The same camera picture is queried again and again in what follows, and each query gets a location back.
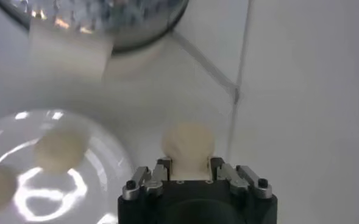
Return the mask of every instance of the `white wall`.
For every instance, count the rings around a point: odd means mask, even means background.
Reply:
[[[255,0],[231,161],[279,223],[359,223],[359,0]]]

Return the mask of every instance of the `white surface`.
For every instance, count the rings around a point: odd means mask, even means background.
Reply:
[[[224,156],[231,98],[178,44],[167,38],[160,55],[140,71],[118,77],[108,67],[103,86],[73,76],[26,69],[28,40],[0,12],[0,117],[30,108],[77,111],[114,132],[135,165],[153,167],[163,132],[182,121],[210,126]]]
[[[233,163],[279,223],[359,223],[359,1],[255,0]]]
[[[84,160],[67,173],[37,167],[34,145],[57,125],[85,131]],[[13,201],[0,211],[0,223],[115,224],[116,201],[132,167],[117,139],[82,116],[61,110],[24,111],[0,119],[0,164],[17,173]]]
[[[236,82],[248,0],[190,0],[176,30]]]
[[[100,82],[112,55],[113,40],[76,35],[45,25],[36,19],[30,22],[30,65]]]

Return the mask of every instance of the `metal bowl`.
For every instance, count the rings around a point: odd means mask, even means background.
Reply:
[[[0,8],[29,30],[31,19],[70,32],[108,35],[113,54],[150,44],[182,17],[188,0],[0,0]]]

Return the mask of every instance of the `black screw head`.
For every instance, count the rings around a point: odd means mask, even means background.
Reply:
[[[260,178],[258,180],[258,187],[260,188],[267,188],[269,186],[269,181],[267,179],[264,178]]]
[[[136,181],[134,180],[126,181],[126,189],[133,190],[135,188],[136,188]]]

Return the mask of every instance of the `white tile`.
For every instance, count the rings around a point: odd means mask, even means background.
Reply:
[[[231,162],[270,180],[279,223],[359,223],[359,4],[253,10]]]
[[[236,82],[247,0],[194,0],[176,30]]]

